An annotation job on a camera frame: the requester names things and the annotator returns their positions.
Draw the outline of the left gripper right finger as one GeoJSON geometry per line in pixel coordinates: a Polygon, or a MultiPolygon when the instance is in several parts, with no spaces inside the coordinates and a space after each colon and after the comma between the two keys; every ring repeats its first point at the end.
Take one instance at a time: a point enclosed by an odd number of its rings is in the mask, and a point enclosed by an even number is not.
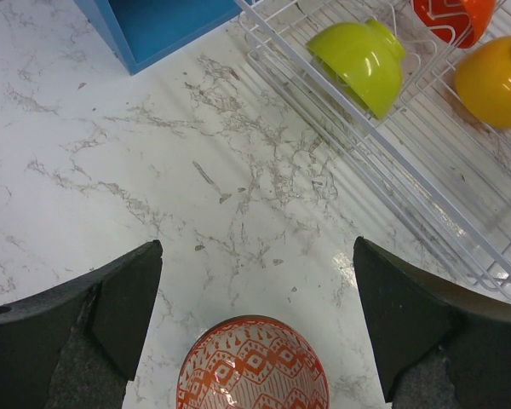
{"type": "Polygon", "coordinates": [[[394,408],[511,408],[511,304],[358,237],[353,266],[384,400],[394,408]]]}

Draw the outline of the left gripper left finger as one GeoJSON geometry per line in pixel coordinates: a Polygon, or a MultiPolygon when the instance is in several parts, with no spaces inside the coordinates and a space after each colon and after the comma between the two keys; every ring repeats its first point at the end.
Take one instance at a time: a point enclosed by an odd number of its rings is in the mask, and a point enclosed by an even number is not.
{"type": "Polygon", "coordinates": [[[36,295],[0,306],[0,408],[120,408],[156,300],[154,240],[36,295]]]}

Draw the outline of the yellow orange bowl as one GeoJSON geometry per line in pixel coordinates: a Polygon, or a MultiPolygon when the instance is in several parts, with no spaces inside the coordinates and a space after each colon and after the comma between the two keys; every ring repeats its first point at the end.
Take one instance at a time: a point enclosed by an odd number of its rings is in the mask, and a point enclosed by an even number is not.
{"type": "Polygon", "coordinates": [[[511,36],[484,43],[464,58],[454,84],[462,104],[478,120],[511,129],[511,36]]]}

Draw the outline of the lime green bowl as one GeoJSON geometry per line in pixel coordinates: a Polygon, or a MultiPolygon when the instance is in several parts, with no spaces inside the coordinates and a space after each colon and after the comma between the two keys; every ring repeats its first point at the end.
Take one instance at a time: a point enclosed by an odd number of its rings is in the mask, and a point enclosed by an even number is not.
{"type": "Polygon", "coordinates": [[[326,27],[306,42],[311,56],[364,110],[384,119],[403,83],[406,50],[380,21],[344,21],[326,27]]]}

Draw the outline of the red orange bowl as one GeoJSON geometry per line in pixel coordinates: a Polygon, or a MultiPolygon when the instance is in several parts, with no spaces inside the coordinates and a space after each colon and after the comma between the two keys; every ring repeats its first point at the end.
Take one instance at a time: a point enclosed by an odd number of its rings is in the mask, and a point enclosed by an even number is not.
{"type": "Polygon", "coordinates": [[[469,49],[480,40],[497,5],[494,0],[414,0],[411,3],[417,17],[434,35],[459,49],[469,49]]]}

